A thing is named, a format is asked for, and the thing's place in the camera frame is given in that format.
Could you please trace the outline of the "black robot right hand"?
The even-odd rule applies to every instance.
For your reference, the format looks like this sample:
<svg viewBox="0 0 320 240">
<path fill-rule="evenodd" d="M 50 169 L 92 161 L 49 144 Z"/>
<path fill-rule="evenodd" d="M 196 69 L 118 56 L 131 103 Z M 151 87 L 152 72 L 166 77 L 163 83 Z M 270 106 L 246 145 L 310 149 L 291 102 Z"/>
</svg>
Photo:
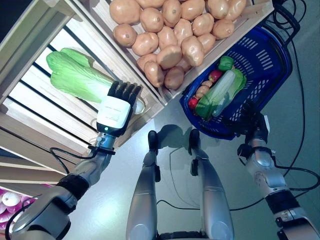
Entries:
<svg viewBox="0 0 320 240">
<path fill-rule="evenodd" d="M 251 100 L 247 100 L 243 105 L 240 123 L 241 133 L 246 136 L 257 134 L 262 138 L 267 138 L 269 135 L 265 116 Z"/>
</svg>

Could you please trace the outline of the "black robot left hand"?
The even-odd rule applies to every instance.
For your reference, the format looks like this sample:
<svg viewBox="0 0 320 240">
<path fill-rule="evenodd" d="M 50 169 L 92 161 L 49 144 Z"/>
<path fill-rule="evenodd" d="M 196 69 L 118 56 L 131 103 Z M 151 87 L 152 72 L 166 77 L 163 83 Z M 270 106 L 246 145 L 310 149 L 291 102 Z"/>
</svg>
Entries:
<svg viewBox="0 0 320 240">
<path fill-rule="evenodd" d="M 114 81 L 100 104 L 96 120 L 98 132 L 117 138 L 122 136 L 128 127 L 141 89 L 141 86 L 135 84 Z"/>
</svg>

